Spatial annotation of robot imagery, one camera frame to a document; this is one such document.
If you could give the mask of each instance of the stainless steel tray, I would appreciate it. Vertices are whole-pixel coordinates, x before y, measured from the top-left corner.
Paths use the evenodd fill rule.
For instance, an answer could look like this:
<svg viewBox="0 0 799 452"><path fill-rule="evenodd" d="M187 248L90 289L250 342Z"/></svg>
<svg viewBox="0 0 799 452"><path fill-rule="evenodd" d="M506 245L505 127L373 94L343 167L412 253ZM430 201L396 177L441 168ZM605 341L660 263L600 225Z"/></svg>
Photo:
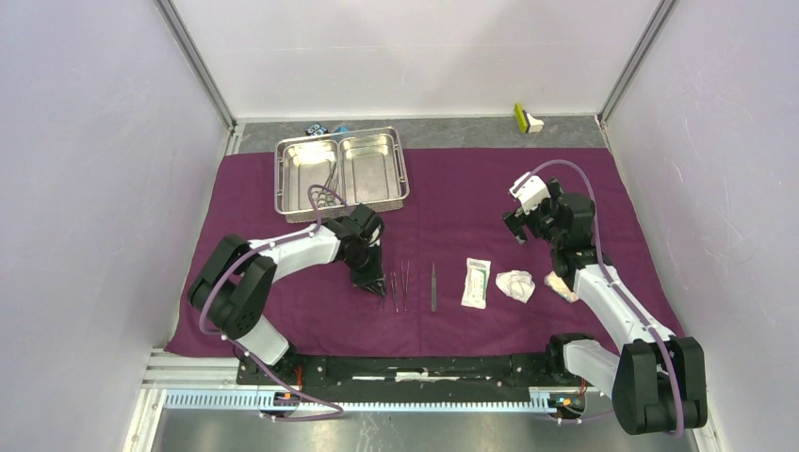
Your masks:
<svg viewBox="0 0 799 452"><path fill-rule="evenodd" d="M289 223L313 221L312 184L329 186L347 204L376 212L397 210L410 193L400 137L391 127L285 139L275 149L275 210ZM325 218L344 208L334 197L314 192Z"/></svg>

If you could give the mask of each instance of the purple tubing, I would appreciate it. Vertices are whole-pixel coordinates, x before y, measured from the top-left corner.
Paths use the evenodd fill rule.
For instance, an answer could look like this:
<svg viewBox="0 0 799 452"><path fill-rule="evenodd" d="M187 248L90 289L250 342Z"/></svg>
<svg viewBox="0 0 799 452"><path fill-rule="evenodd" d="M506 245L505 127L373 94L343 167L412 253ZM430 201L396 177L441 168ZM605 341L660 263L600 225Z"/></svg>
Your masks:
<svg viewBox="0 0 799 452"><path fill-rule="evenodd" d="M316 216L317 216L317 226L314 228L313 231L311 231L310 234L316 234L319 231L319 229L321 229L321 227L322 227L321 212L319 212L319 208L318 208L317 204L315 202L313 202L313 200L311 199L312 191L313 191L314 188L318 188L320 190L327 191L328 193L333 195L337 200L339 200L344 205L345 208L348 207L347 203L340 196L338 196L334 191L332 191L330 188L328 188L326 186L320 186L318 184L313 184L313 185L309 186L308 187L308 200L311 201L311 207L313 207L314 214L316 214ZM214 299L216 299L217 294L222 289L222 286L225 284L225 282L227 282L228 278L230 278L230 276L242 264L244 264L244 262L247 261L247 259L250 259L251 257L255 256L257 253L259 253L259 252L261 252L263 250L268 250L269 248L271 248L273 246L282 245L284 243L291 242L291 241L296 240L298 238L304 238L304 237L307 237L307 236L311 236L310 234L309 233L304 233L304 232L299 232L299 233L290 235L288 237L281 238L280 240L275 240L274 242L272 242L272 244L267 243L265 245L261 245L260 247L257 247L257 248L255 248L253 250L249 250L249 251L245 252L241 257L239 257L235 262L233 262L233 264L227 269L227 271L225 271L222 274L222 277L214 285L214 288L211 290L211 293L208 294L208 298L205 300L205 304L203 305L203 309L200 311L200 331L202 331L205 334L221 334L221 332L219 330L210 330L209 328L207 328L205 326L205 321L208 318L208 311L211 309L211 304L213 304Z"/></svg>
<svg viewBox="0 0 799 452"><path fill-rule="evenodd" d="M541 165L536 167L533 171L531 171L530 174L528 174L528 176L525 177L520 183L516 184L516 186L514 186L514 188L511 191L512 192L518 191L518 189L521 188L521 186L523 186L538 171L543 170L544 168L549 167L551 165L566 165L567 167L569 167L569 168L575 170L577 173L579 173L580 177L582 177L582 181L585 183L585 186L588 188L588 196L591 197L591 201L593 201L596 204L596 199L595 199L595 196L594 196L594 189L591 187L591 182L588 180L588 176L585 175L585 171L583 171L582 168L580 168L577 164L575 164L573 162L570 162L568 160L555 159L555 160L549 160L548 162L542 163ZM613 290L616 291L616 293L619 295L619 297L621 297L625 301L625 303L632 310L632 312L635 313L638 316L638 318L641 320L641 322L644 323L644 325L647 327L647 329L649 330L649 333L652 335L652 337L655 339L655 342L658 344L658 349L660 350L660 354L663 356L663 361L666 363L666 371L669 374L669 384L671 385L672 397L674 398L675 415L677 416L677 428L675 428L675 430L673 432L668 432L667 434L671 435L671 436L674 436L676 438L679 438L679 437L682 436L682 433L685 430L685 419L683 419L682 401L681 401L681 399L679 397L679 385L677 383L677 373L675 372L674 363L672 363L671 357L669 355L669 350L666 348L666 344L663 342L662 339L660 339L660 335L657 334L654 331L654 327L652 327L652 324L649 322L649 319L647 319L646 316L644 315L644 313L642 313L641 310L638 309L638 307L635 305L635 303L632 302L632 300L619 287L619 285L613 283L613 277L611 276L611 273L608 271L608 268L605 266L605 263L603 262L602 257L601 257L602 256L602 243L601 243L601 241L599 239L598 209L597 209L597 212L594 213L594 236L595 236L594 242L595 242L595 246L596 246L596 255L599 256L599 259L598 259L599 268L601 268L602 274L604 274L605 278L607 278L607 280L611 282L611 285L613 286ZM606 416L606 415L608 415L610 413L611 412L605 412L605 413L599 414L597 416L591 416L591 417L582 419L582 422L585 422L585 421L588 421L588 420L592 420L592 419L598 419L598 418L604 417L604 416Z"/></svg>
<svg viewBox="0 0 799 452"><path fill-rule="evenodd" d="M328 193L333 195L337 200L339 200L341 202L341 204L344 205L345 208L347 208L347 203L340 196L338 196L334 191L332 191L330 188L328 188L326 186L320 186L318 184L313 184L313 185L309 186L308 187L308 200L311 201L311 207L314 209L314 214L316 214L316 216L317 216L317 225L314 228L314 230L311 231L310 234L309 233L302 233L302 232L296 233L296 234L290 235L288 237L281 238L280 240L275 240L271 244L268 243L266 245L262 245L260 247L257 247L257 248L255 248L253 250L249 250L249 251L245 252L241 257L239 257L235 262L233 262L233 264L222 274L220 280L217 281L216 284L214 284L214 288L211 290L211 293L208 294L208 298L205 300L205 304L203 305L203 309L200 311L200 322L199 322L200 331L202 331L205 334L221 334L221 331L219 331L219 330L210 330L210 329L205 327L205 321L208 318L208 311L210 310L211 304L214 302L214 299L217 297L217 294L220 292L222 286L225 284L225 282L227 282L228 278L230 278L230 275L232 275L236 271L237 268L239 268L242 264L244 264L244 262L246 262L252 256L256 255L257 253L259 253L259 252L261 252L263 250L272 248L272 247L277 246L277 245L282 245L284 243L288 243L288 242L293 241L293 240L297 240L298 238L304 238L304 237L307 237L307 236L313 236L313 234L317 233L318 230L321 229L321 227L322 227L321 212L319 212L319 208L318 208L317 204L312 199L312 190L314 188L318 188L320 190L327 191ZM309 400L311 402L318 403L319 405L324 405L326 407L329 407L329 408L332 408L332 409L335 410L335 412L326 412L324 414L314 414L314 415L311 415L311 416L303 416L303 417L274 417L274 416L272 416L272 418L271 418L272 421L275 421L275 422L320 421L320 420L323 420L323 419L332 419L332 418L338 417L338 416L340 416L340 415L342 415L344 413L344 409L339 407L338 405L336 405L334 403L321 400L319 398L313 397L312 395L308 395L308 394L306 394L306 393L304 393L304 392L302 392L302 391L300 391L298 389L292 388L287 383L285 383L284 381L279 379L276 375L274 375L274 373L272 373L272 371L269 370L269 367L266 364L264 364L264 362L262 362L260 360L260 358L255 356L254 353L251 353L247 348L245 348L244 346L242 346L240 343L238 343L236 341L231 341L231 342L234 344L234 346L238 347L243 352L249 354L250 357L255 362L255 364L258 365L258 367L264 372L264 374L266 374L270 379L272 379L272 381L277 383L278 386L281 386L283 389L289 391L291 394L293 394L295 396L298 396L298 397L300 397L300 398L302 398L304 400Z"/></svg>

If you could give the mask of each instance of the white wall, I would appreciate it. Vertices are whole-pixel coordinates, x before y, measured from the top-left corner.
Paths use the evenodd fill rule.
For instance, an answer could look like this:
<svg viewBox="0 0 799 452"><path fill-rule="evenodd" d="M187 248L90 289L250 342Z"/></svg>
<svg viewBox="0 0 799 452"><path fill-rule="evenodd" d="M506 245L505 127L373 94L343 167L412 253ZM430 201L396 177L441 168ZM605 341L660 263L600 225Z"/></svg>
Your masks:
<svg viewBox="0 0 799 452"><path fill-rule="evenodd" d="M680 2L609 124L734 451L797 440L797 14L787 2Z"/></svg>
<svg viewBox="0 0 799 452"><path fill-rule="evenodd" d="M155 3L0 9L0 450L120 450L225 130Z"/></svg>
<svg viewBox="0 0 799 452"><path fill-rule="evenodd" d="M658 0L174 0L240 118L596 113Z"/></svg>

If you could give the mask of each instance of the robotic arm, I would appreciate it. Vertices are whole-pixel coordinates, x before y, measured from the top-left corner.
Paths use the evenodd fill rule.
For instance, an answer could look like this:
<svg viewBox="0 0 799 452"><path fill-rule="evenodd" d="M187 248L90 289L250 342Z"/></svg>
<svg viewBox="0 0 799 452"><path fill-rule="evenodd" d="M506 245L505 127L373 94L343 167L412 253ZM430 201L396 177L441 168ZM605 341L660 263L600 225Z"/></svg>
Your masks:
<svg viewBox="0 0 799 452"><path fill-rule="evenodd" d="M347 217L326 220L315 233L316 226L309 226L299 234L250 242L228 235L189 288L189 302L202 310L212 288L230 265L246 252L267 245L236 270L234 274L241 275L238 284L224 283L208 311L208 319L261 361L273 365L288 351L288 341L262 315L272 283L310 266L343 261L351 270L353 285L384 296L380 247L383 228L383 220L359 204ZM293 235L300 238L288 240Z"/></svg>
<svg viewBox="0 0 799 452"><path fill-rule="evenodd" d="M563 334L550 340L553 370L590 381L613 401L616 417L629 434L668 431L677 415L665 360L672 360L686 428L700 428L708 418L702 347L692 338L676 338L629 292L607 256L592 243L594 202L578 193L563 193L557 179L544 183L529 173L511 194L521 206L503 221L520 243L524 228L549 243L555 274L582 299L611 335L621 356L585 334ZM666 345L662 356L655 335Z"/></svg>

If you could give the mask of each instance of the purple towel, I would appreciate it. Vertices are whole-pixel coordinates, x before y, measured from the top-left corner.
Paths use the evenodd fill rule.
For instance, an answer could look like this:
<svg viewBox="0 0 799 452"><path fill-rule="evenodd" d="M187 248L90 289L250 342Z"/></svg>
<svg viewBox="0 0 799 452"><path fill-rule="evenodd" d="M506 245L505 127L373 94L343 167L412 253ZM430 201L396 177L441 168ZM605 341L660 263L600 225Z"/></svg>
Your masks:
<svg viewBox="0 0 799 452"><path fill-rule="evenodd" d="M549 336L585 332L615 350L610 336L581 302L569 304L543 284L551 270L547 244L530 238L519 245L500 219L517 207L508 189L524 172L553 158L580 165L594 185L604 251L638 300L677 334L681 328L652 265L649 249L611 155L605 149L406 150L411 195L385 220L383 271L410 261L408 312L394 312L393 298L353 288L341 263L316 266L285 277L271 288L265 315L300 353L339 356L480 356L542 351ZM274 210L271 153L226 157L217 175L186 288L227 234L269 238L297 231ZM587 193L579 176L563 166L540 174L557 176L564 190ZM466 258L491 261L485 310L461 306ZM435 263L438 309L431 312ZM494 284L497 273L527 270L537 284L527 304ZM199 313L184 299L177 332L166 350L186 356L229 356L230 344L205 336Z"/></svg>

